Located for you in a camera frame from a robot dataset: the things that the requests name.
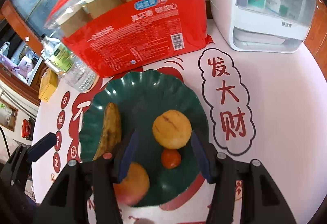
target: clear water bottle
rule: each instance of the clear water bottle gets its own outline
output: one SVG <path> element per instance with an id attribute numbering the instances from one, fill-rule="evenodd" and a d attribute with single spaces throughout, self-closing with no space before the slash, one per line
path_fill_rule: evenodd
<path id="1" fill-rule="evenodd" d="M 79 92 L 85 92 L 92 86 L 96 78 L 95 72 L 60 40 L 43 34 L 41 43 L 43 45 L 41 56 L 45 64 L 58 75 L 59 79 L 63 79 Z"/>

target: cherry tomato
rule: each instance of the cherry tomato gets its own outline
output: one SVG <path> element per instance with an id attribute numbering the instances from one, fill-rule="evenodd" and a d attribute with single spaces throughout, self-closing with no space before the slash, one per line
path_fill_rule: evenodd
<path id="1" fill-rule="evenodd" d="M 181 161 L 179 152 L 175 149 L 164 149 L 161 153 L 161 163 L 166 169 L 176 168 Z"/>

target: barcode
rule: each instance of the barcode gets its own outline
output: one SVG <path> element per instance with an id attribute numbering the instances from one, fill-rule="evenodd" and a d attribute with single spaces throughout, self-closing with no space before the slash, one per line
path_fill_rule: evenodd
<path id="1" fill-rule="evenodd" d="M 174 50 L 181 50 L 184 48 L 182 33 L 171 35 L 170 37 L 171 37 L 171 42 L 173 43 Z"/>

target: black cable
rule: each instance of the black cable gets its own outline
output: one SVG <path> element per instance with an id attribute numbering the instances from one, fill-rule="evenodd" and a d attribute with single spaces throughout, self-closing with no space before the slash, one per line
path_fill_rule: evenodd
<path id="1" fill-rule="evenodd" d="M 4 135 L 4 132 L 3 132 L 2 128 L 1 128 L 1 126 L 0 126 L 0 131 L 1 131 L 2 136 L 3 136 L 4 144 L 6 145 L 6 149 L 7 149 L 8 157 L 10 157 L 10 152 L 9 152 L 9 148 L 8 148 L 7 140 L 6 140 L 6 137 L 5 137 L 5 135 Z"/>

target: cloud-shaped outline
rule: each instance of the cloud-shaped outline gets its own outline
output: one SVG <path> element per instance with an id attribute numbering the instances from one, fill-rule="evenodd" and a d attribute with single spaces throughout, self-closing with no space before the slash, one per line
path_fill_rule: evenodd
<path id="1" fill-rule="evenodd" d="M 246 107 L 249 109 L 250 114 L 251 114 L 250 122 L 252 123 L 252 126 L 253 126 L 253 137 L 250 139 L 250 144 L 249 144 L 249 146 L 247 147 L 247 149 L 246 149 L 245 151 L 243 151 L 242 153 L 239 153 L 239 154 L 234 154 L 234 153 L 230 152 L 229 149 L 228 149 L 228 147 L 223 147 L 223 146 L 221 146 L 221 145 L 218 143 L 217 139 L 216 139 L 216 135 L 215 135 L 215 127 L 216 127 L 216 124 L 217 124 L 217 123 L 215 122 L 215 120 L 214 120 L 214 118 L 213 118 L 213 116 L 212 116 L 212 111 L 213 111 L 214 106 L 212 106 L 212 105 L 207 101 L 207 99 L 205 98 L 205 95 L 204 95 L 204 84 L 205 84 L 205 82 L 206 82 L 206 79 L 203 77 L 204 71 L 202 70 L 202 68 L 201 68 L 201 66 L 200 66 L 201 58 L 204 56 L 204 53 L 205 53 L 207 50 L 218 50 L 218 51 L 220 51 L 221 53 L 226 54 L 226 55 L 231 59 L 233 68 L 238 72 L 238 76 L 239 76 L 239 78 L 240 78 L 240 85 L 242 85 L 242 86 L 245 88 L 246 92 L 247 92 L 247 104 L 246 104 Z M 202 77 L 202 79 L 203 79 L 202 88 L 201 88 L 201 90 L 202 90 L 202 96 L 203 96 L 205 102 L 210 106 L 210 118 L 211 118 L 212 122 L 214 123 L 214 127 L 213 127 L 213 131 L 212 131 L 212 132 L 213 132 L 213 136 L 214 136 L 214 139 L 215 139 L 216 144 L 217 144 L 220 148 L 227 150 L 227 152 L 228 152 L 230 155 L 233 155 L 233 156 L 240 156 L 240 155 L 245 154 L 246 152 L 248 152 L 248 150 L 249 150 L 249 149 L 251 148 L 251 146 L 252 146 L 252 141 L 253 141 L 253 139 L 254 139 L 255 136 L 256 136 L 256 129 L 255 129 L 254 123 L 253 123 L 253 121 L 252 121 L 252 110 L 251 110 L 251 108 L 249 107 L 249 104 L 250 104 L 250 93 L 249 93 L 248 89 L 246 88 L 246 86 L 242 83 L 242 77 L 241 77 L 241 74 L 240 74 L 239 70 L 234 66 L 234 60 L 232 59 L 232 57 L 231 57 L 228 53 L 223 52 L 223 51 L 221 51 L 220 49 L 217 49 L 217 48 L 208 48 L 208 49 L 204 50 L 204 51 L 202 52 L 201 56 L 199 57 L 199 60 L 198 60 L 198 67 L 199 67 L 200 71 L 202 72 L 202 73 L 201 73 L 201 77 Z"/>

